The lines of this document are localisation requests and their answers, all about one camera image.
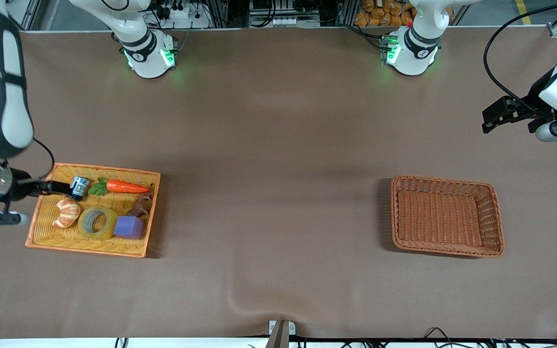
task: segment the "wicker basket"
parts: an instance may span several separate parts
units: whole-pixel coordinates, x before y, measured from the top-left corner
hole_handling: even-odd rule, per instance
[[[77,227],[78,222],[75,222],[73,226],[67,229],[53,227],[51,223],[59,216],[59,209],[55,204],[64,198],[59,194],[53,194],[50,196],[40,196],[38,198],[38,203],[36,204],[36,209],[31,219],[31,225],[29,226],[29,235],[27,236],[25,246],[77,251],[80,253],[130,256],[134,258],[145,257],[147,243],[150,238],[150,230],[152,228],[152,220],[156,209],[161,174],[157,172],[146,172],[144,170],[56,163],[53,172],[51,172],[47,180],[70,183],[75,176],[87,178],[92,181],[92,184],[103,176],[107,179],[123,180],[145,187],[150,187],[151,185],[154,192],[152,207],[148,215],[141,217],[141,220],[143,220],[145,224],[143,238],[139,240],[129,240],[113,236],[108,240],[99,241],[84,238],[79,233]],[[79,202],[79,205],[82,210],[93,205],[104,205],[119,215],[124,215],[128,210],[132,209],[138,195],[139,194],[136,193],[110,192],[103,196],[88,195],[83,201]],[[105,216],[98,217],[94,222],[95,226],[103,225],[104,221],[106,221]]]
[[[393,242],[400,249],[487,258],[504,253],[492,185],[398,175],[391,202]]]

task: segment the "blue can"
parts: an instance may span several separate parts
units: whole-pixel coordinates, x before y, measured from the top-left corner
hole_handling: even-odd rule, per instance
[[[75,201],[83,200],[83,197],[87,192],[87,187],[89,187],[89,183],[89,179],[83,178],[82,176],[75,176],[73,182],[70,184],[70,197]]]

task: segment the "carrot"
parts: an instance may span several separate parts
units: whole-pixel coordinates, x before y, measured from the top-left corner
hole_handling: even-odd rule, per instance
[[[98,182],[89,189],[89,194],[102,196],[106,194],[107,191],[117,193],[144,193],[150,191],[150,189],[142,187],[141,185],[127,183],[126,181],[98,178]]]

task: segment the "blue block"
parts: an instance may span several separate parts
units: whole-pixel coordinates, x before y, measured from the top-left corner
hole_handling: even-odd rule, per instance
[[[113,235],[126,239],[141,239],[143,234],[143,221],[136,216],[120,216],[115,223]]]

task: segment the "yellow tape roll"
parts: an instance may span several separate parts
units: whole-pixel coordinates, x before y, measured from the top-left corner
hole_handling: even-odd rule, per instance
[[[98,216],[105,215],[106,223],[100,231],[95,232],[91,225]],[[79,217],[79,232],[86,238],[96,240],[107,240],[113,236],[115,231],[115,223],[117,222],[117,213],[105,207],[104,205],[95,205],[84,212]]]

